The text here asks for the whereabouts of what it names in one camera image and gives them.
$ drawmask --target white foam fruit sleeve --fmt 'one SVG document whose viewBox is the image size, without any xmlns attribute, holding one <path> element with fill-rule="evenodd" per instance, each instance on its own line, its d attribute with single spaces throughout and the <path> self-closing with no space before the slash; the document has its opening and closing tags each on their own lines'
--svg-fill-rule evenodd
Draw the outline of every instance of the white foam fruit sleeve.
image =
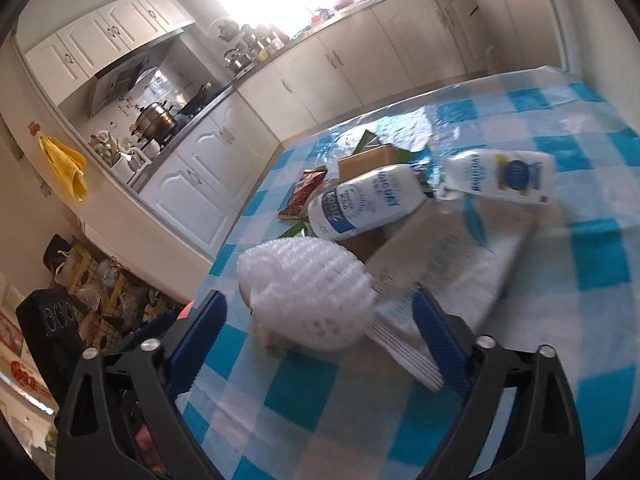
<svg viewBox="0 0 640 480">
<path fill-rule="evenodd" d="M 255 321 L 319 351 L 353 345 L 375 311 L 364 264 L 320 238 L 282 238 L 245 251 L 238 257 L 238 282 Z"/>
</svg>

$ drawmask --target blue gripper pad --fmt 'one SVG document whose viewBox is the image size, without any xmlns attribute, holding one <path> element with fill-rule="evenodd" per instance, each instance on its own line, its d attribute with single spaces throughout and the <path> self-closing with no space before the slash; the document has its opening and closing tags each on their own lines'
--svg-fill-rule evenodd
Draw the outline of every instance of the blue gripper pad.
<svg viewBox="0 0 640 480">
<path fill-rule="evenodd" d="M 420 336 L 427 343 L 445 384 L 465 399 L 472 388 L 471 380 L 466 373 L 466 354 L 440 316 L 437 307 L 423 290 L 414 294 L 412 306 Z"/>
<path fill-rule="evenodd" d="M 175 342 L 167 342 L 172 351 L 166 367 L 164 392 L 172 401 L 179 394 L 188 392 L 213 343 L 226 321 L 224 294 L 212 290 L 197 308 L 195 316 L 179 319 L 172 330 Z"/>
</svg>

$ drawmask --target range hood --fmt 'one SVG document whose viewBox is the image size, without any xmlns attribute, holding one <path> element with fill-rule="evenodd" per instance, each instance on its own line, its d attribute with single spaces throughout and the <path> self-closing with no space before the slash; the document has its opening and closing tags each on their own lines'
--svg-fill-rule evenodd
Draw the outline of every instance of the range hood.
<svg viewBox="0 0 640 480">
<path fill-rule="evenodd" d="M 94 78 L 87 113 L 93 117 L 106 105 L 129 92 L 138 81 L 154 72 L 183 33 L 181 28 L 132 50 L 100 70 Z"/>
</svg>

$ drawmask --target blue circular logo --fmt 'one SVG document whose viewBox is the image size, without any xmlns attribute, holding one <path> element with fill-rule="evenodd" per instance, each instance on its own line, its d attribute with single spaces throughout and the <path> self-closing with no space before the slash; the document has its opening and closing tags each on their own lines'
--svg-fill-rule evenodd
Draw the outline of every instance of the blue circular logo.
<svg viewBox="0 0 640 480">
<path fill-rule="evenodd" d="M 511 189 L 522 191 L 529 183 L 529 167 L 521 160 L 512 160 L 502 172 L 505 183 Z"/>
</svg>

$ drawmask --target plastic tablecloth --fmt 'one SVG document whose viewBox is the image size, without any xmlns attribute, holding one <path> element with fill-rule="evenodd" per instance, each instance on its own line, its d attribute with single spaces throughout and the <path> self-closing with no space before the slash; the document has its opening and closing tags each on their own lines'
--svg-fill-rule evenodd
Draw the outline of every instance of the plastic tablecloth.
<svg viewBox="0 0 640 480">
<path fill-rule="evenodd" d="M 558 350 L 593 477 L 640 409 L 640 139 L 588 85 L 551 68 L 439 89 L 286 149 L 195 298 L 220 290 L 229 310 L 191 391 L 177 399 L 188 427 L 233 480 L 414 479 L 446 434 L 461 405 L 452 391 L 429 391 L 369 340 L 337 354 L 271 358 L 238 293 L 238 254 L 281 235 L 290 222 L 276 214 L 302 171 L 327 162 L 335 173 L 335 158 L 365 127 L 436 165 L 470 146 L 555 156 L 558 200 L 482 332 L 506 348 Z M 498 419 L 507 416 L 505 403 Z M 500 437 L 490 433 L 476 472 Z"/>
</svg>

